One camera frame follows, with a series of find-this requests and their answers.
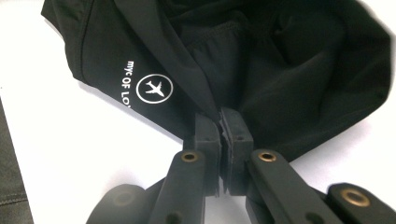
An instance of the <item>dark gray surface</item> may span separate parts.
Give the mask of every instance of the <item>dark gray surface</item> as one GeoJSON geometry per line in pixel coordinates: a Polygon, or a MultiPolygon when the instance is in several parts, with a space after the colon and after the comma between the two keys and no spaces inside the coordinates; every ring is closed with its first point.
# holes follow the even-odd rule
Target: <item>dark gray surface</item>
{"type": "Polygon", "coordinates": [[[0,223],[34,223],[0,98],[0,223]]]}

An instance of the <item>black fabric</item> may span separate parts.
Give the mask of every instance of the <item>black fabric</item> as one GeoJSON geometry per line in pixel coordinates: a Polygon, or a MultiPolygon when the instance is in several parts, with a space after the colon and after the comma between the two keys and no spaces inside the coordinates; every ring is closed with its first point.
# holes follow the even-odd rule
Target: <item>black fabric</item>
{"type": "Polygon", "coordinates": [[[290,161],[389,93],[389,35],[353,0],[47,0],[42,14],[75,78],[181,138],[227,106],[290,161]]]}

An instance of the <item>round hole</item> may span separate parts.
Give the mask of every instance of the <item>round hole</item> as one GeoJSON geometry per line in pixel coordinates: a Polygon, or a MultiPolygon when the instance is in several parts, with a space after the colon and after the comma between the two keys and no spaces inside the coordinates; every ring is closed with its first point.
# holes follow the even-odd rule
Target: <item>round hole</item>
{"type": "Polygon", "coordinates": [[[186,162],[192,162],[198,160],[198,155],[193,152],[186,152],[181,156],[181,159],[186,162]]]}
{"type": "Polygon", "coordinates": [[[276,161],[276,155],[270,152],[263,152],[259,154],[259,158],[262,161],[276,161]]]}
{"type": "Polygon", "coordinates": [[[131,204],[134,201],[134,198],[135,196],[132,192],[122,191],[114,197],[113,203],[116,206],[123,207],[131,204]]]}
{"type": "Polygon", "coordinates": [[[307,213],[305,216],[306,220],[308,220],[312,224],[323,224],[323,218],[320,215],[315,213],[307,213]]]}
{"type": "Polygon", "coordinates": [[[181,224],[181,219],[179,212],[171,213],[166,217],[166,224],[181,224]]]}
{"type": "Polygon", "coordinates": [[[343,189],[341,196],[349,203],[359,207],[367,207],[370,205],[370,200],[364,194],[356,189],[343,189]]]}

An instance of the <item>white background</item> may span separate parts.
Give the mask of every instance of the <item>white background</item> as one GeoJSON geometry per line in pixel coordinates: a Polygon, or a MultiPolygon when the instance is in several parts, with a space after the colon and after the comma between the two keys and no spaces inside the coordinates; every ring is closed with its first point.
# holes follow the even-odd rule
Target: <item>white background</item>
{"type": "MultiPolygon", "coordinates": [[[[364,2],[394,33],[395,4],[364,2]]],[[[109,189],[147,188],[166,176],[182,142],[74,80],[62,38],[40,16],[42,4],[0,0],[0,94],[35,223],[85,223],[109,189]]],[[[373,115],[292,166],[321,191],[353,183],[396,209],[395,115],[392,91],[373,115]]],[[[206,198],[205,223],[250,223],[244,202],[206,198]]]]}

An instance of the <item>white logo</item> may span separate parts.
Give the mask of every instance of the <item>white logo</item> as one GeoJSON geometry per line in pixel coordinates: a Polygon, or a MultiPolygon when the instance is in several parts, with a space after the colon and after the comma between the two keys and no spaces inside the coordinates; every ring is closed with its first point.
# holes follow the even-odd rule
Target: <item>white logo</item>
{"type": "Polygon", "coordinates": [[[151,74],[140,79],[136,85],[136,94],[145,103],[159,104],[172,95],[173,83],[169,77],[151,74]]]}

